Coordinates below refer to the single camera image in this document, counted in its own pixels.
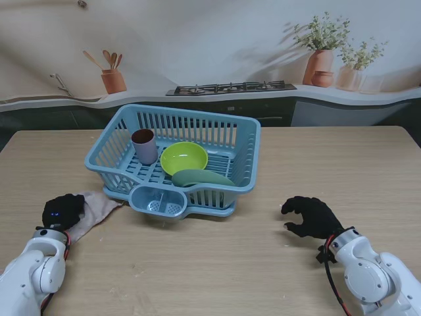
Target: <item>black glove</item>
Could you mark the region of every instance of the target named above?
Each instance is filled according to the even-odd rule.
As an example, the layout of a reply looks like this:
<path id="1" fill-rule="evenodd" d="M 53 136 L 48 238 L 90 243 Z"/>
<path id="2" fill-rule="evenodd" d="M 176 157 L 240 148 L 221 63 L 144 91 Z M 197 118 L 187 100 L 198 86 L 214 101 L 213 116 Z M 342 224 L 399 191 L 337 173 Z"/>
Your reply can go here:
<path id="1" fill-rule="evenodd" d="M 282 205 L 281 213 L 285 215 L 293 211 L 303 216 L 303 223 L 286 223 L 285 227 L 300 237 L 327 239 L 333 233 L 343 230 L 332 210 L 315 197 L 295 196 L 288 199 Z"/>
<path id="2" fill-rule="evenodd" d="M 79 214 L 84 211 L 85 197 L 78 194 L 59 196 L 45 204 L 42 213 L 44 227 L 59 224 L 63 230 L 68 230 L 80 221 Z"/>

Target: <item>table surface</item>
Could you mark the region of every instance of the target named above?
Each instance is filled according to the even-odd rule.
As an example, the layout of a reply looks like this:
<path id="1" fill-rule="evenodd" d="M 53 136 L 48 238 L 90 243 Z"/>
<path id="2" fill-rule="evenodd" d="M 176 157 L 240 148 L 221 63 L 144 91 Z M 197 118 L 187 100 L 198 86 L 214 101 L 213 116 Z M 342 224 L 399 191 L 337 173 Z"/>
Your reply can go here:
<path id="1" fill-rule="evenodd" d="M 1 268 L 41 224 L 46 201 L 101 190 L 84 167 L 100 133 L 18 132 L 0 153 Z M 321 241 L 284 231 L 293 216 L 281 217 L 280 204 L 322 199 L 421 279 L 420 192 L 421 151 L 402 128 L 263 128 L 256 188 L 231 217 L 163 225 L 117 209 L 70 250 L 46 316 L 341 315 L 314 258 Z M 355 310 L 342 267 L 332 274 Z"/>

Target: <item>burner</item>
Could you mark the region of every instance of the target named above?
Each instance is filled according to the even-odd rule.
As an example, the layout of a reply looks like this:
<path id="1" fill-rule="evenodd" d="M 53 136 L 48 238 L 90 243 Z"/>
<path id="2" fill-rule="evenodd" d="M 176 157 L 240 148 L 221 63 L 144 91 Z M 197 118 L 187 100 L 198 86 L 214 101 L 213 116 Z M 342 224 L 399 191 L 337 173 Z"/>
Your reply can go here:
<path id="1" fill-rule="evenodd" d="M 233 84 L 206 84 L 203 86 L 184 86 L 177 87 L 175 90 L 168 91 L 167 95 L 214 95 L 225 93 L 242 92 L 272 92 L 283 90 L 294 90 L 292 84 L 286 84 L 283 80 L 266 82 L 242 82 Z"/>
<path id="2" fill-rule="evenodd" d="M 285 88 L 285 82 L 283 80 L 279 81 L 269 81 L 270 86 L 273 88 Z"/>
<path id="3" fill-rule="evenodd" d="M 219 91 L 222 92 L 238 92 L 243 89 L 243 84 L 233 84 L 230 82 L 230 84 L 220 84 Z"/>
<path id="4" fill-rule="evenodd" d="M 203 94 L 206 91 L 204 89 L 201 89 L 197 85 L 195 87 L 178 87 L 180 94 L 188 94 L 188 95 L 197 95 L 197 94 Z"/>

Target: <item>green plate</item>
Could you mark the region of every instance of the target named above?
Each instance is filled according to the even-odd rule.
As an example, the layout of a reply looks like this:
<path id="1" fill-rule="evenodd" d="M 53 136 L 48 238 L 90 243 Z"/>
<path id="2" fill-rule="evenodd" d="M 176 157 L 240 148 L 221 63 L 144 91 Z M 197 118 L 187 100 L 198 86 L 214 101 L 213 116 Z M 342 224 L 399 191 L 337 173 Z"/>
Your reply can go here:
<path id="1" fill-rule="evenodd" d="M 225 176 L 221 176 L 209 170 L 186 169 L 178 171 L 172 176 L 172 183 L 179 187 L 194 186 L 199 183 L 221 184 L 223 186 L 235 186 L 234 182 Z"/>

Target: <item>wall mural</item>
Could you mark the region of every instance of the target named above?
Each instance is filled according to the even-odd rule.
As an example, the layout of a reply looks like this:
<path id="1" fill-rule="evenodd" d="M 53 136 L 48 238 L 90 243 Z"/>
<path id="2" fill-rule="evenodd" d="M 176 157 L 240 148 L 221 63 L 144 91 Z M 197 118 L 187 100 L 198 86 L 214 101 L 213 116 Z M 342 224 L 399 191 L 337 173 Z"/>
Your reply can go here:
<path id="1" fill-rule="evenodd" d="M 86 3 L 0 4 L 0 99 L 278 80 L 352 98 L 421 83 L 418 0 Z"/>

